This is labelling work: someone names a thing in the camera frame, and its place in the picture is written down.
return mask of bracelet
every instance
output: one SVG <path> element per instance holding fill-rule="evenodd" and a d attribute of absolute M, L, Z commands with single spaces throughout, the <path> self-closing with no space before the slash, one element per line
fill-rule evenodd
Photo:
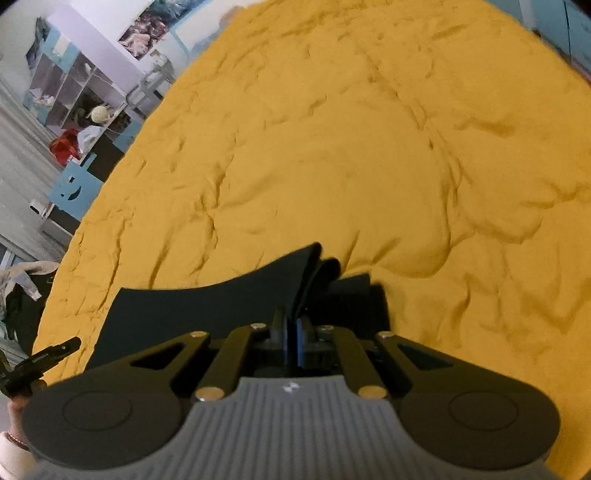
<path fill-rule="evenodd" d="M 30 452 L 29 447 L 27 445 L 25 445 L 23 442 L 21 442 L 20 440 L 17 440 L 13 435 L 10 434 L 10 432 L 4 432 L 6 435 L 6 438 L 8 439 L 9 442 L 13 443 L 14 445 L 16 445 L 17 447 Z"/>

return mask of white plastic bag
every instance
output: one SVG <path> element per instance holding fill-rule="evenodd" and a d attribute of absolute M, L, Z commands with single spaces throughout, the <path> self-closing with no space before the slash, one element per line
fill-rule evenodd
<path fill-rule="evenodd" d="M 86 127 L 78 134 L 78 150 L 80 151 L 80 158 L 84 157 L 91 148 L 91 145 L 102 133 L 102 128 L 96 125 Z"/>

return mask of gray textured pad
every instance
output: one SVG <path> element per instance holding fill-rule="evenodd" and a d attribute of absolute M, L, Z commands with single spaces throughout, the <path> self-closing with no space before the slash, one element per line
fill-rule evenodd
<path fill-rule="evenodd" d="M 28 480 L 557 480 L 541 460 L 475 472 L 418 447 L 385 400 L 362 400 L 341 376 L 243 378 L 224 400 L 197 403 L 177 436 L 133 465 L 80 472 L 40 463 Z"/>

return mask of red bag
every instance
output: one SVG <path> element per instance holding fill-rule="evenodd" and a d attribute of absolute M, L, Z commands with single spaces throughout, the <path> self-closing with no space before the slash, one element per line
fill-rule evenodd
<path fill-rule="evenodd" d="M 68 128 L 58 138 L 49 144 L 49 150 L 60 165 L 66 166 L 68 158 L 74 157 L 80 160 L 78 153 L 78 130 Z"/>

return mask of white wall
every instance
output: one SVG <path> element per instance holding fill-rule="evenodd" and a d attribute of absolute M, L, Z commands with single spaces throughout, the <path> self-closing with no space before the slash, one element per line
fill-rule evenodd
<path fill-rule="evenodd" d="M 25 55 L 35 39 L 35 20 L 69 0 L 18 0 L 0 17 L 0 75 L 22 99 L 31 83 Z"/>
<path fill-rule="evenodd" d="M 247 6 L 256 1 L 260 0 L 205 0 L 198 9 L 182 20 L 178 28 L 179 36 L 190 51 L 198 41 L 219 28 L 219 20 L 234 5 Z M 130 58 L 131 55 L 119 45 L 119 39 L 151 3 L 152 0 L 72 0 L 72 6 Z M 171 60 L 177 75 L 187 67 L 187 56 L 170 34 L 165 35 L 156 48 Z M 154 59 L 148 54 L 137 62 L 137 67 L 148 72 L 153 64 Z"/>
<path fill-rule="evenodd" d="M 152 0 L 72 0 L 72 6 L 113 42 L 151 3 Z"/>

